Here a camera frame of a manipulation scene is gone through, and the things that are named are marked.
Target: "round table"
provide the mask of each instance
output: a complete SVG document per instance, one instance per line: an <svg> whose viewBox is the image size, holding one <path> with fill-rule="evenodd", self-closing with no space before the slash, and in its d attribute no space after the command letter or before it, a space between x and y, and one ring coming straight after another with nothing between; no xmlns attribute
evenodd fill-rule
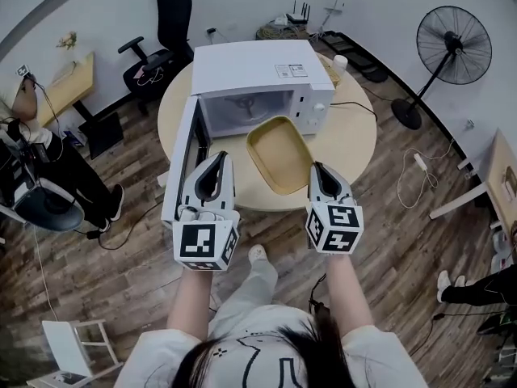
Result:
<svg viewBox="0 0 517 388"><path fill-rule="evenodd" d="M329 58L319 56L331 64ZM158 135L169 159L185 103L191 93L192 67L193 63L176 76L160 103ZM332 102L347 101L372 109L363 88L349 73L341 79ZM376 138L375 116L354 104L330 107L320 131L316 135L304 136L314 159L332 167L350 184L359 178L370 162ZM309 203L307 187L288 196L279 196L269 188L248 154L246 135L213 139L209 155L222 150L233 160L237 206L259 211L285 211L302 209Z"/></svg>

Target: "fan grille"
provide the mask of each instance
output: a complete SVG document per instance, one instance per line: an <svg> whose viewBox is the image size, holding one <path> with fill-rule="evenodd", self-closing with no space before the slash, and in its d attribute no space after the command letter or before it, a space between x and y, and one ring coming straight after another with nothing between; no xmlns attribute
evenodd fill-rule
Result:
<svg viewBox="0 0 517 388"><path fill-rule="evenodd" d="M481 22L468 11L442 6L427 13L417 33L418 55L433 74L448 54L445 33L453 32L463 48L447 60L437 78L456 85L477 81L492 60L492 44Z"/></svg>

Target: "microwave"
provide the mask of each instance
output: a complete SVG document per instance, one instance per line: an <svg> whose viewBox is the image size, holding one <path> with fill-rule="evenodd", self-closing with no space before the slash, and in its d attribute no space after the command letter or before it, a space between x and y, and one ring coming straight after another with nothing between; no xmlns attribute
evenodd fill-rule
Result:
<svg viewBox="0 0 517 388"><path fill-rule="evenodd" d="M321 128L334 85L307 40L257 40L196 48L191 96L211 138L247 134L273 116L309 135Z"/></svg>
<svg viewBox="0 0 517 388"><path fill-rule="evenodd" d="M273 116L288 116L304 134L321 128L334 85L309 42L269 40L195 49L192 92L176 132L162 222L172 228L188 204L187 177L209 155L212 139L247 134Z"/></svg>

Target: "sneaker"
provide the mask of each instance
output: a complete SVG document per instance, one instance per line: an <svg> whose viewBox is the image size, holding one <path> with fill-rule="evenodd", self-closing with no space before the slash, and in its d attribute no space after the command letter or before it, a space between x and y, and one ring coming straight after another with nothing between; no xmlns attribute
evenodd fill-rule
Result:
<svg viewBox="0 0 517 388"><path fill-rule="evenodd" d="M266 250L262 244L255 244L248 251L248 259L251 264L255 263L257 260L267 260Z"/></svg>
<svg viewBox="0 0 517 388"><path fill-rule="evenodd" d="M443 270L438 275L438 294L436 295L438 302L442 303L442 293L443 291L451 285L451 280L449 279L449 274L447 270Z"/></svg>
<svg viewBox="0 0 517 388"><path fill-rule="evenodd" d="M114 216L110 217L111 221L117 221L120 218L120 213L122 210L122 203L124 202L124 189L120 184L116 184L113 187L113 191L111 191L111 198L113 199L114 205Z"/></svg>
<svg viewBox="0 0 517 388"><path fill-rule="evenodd" d="M465 276L458 276L456 281L454 282L455 288L464 288L465 287Z"/></svg>
<svg viewBox="0 0 517 388"><path fill-rule="evenodd" d="M106 222L106 225L104 227L99 227L99 231L101 233L106 233L111 227L111 223L109 220L106 219L105 222Z"/></svg>

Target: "beige table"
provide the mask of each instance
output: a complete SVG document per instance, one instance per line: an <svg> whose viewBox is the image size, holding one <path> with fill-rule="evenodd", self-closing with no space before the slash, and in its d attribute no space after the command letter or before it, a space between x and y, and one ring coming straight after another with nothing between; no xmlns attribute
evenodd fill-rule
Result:
<svg viewBox="0 0 517 388"><path fill-rule="evenodd" d="M462 169L468 163L469 160L464 160L458 166L458 169ZM506 236L511 239L511 227L517 221L517 203L508 201L502 190L502 176L507 167L510 167L514 173L517 174L517 158L515 158L515 155L501 130L498 129L495 133L494 141L492 142L490 167L486 180L472 190L466 192L463 196L459 196L455 200L452 200L442 207L432 211L429 217L431 219L435 219L443 216L444 214L451 212L453 209L457 209L461 205L464 205L487 192L499 220L499 222L493 223L490 227L494 228L501 226Z"/></svg>
<svg viewBox="0 0 517 388"><path fill-rule="evenodd" d="M191 93L192 63L183 69L167 88L158 112L158 135L170 159L183 108ZM372 109L361 86L345 74L336 88L333 103L355 101ZM360 106L349 104L332 107L315 136L306 136L314 159L341 174L350 184L356 181L370 162L377 131L375 116ZM233 160L235 202L238 206L260 211L282 211L304 208L307 188L289 196L275 194L260 175L246 149L246 136L212 140L210 155L224 150Z"/></svg>
<svg viewBox="0 0 517 388"><path fill-rule="evenodd" d="M89 53L84 61L78 63L73 72L59 79L45 88L54 112L59 116L68 108L74 106L83 118L83 112L90 113L84 108L81 99L94 90L94 54ZM40 102L38 122L41 126L47 125L54 119L54 115L46 102Z"/></svg>

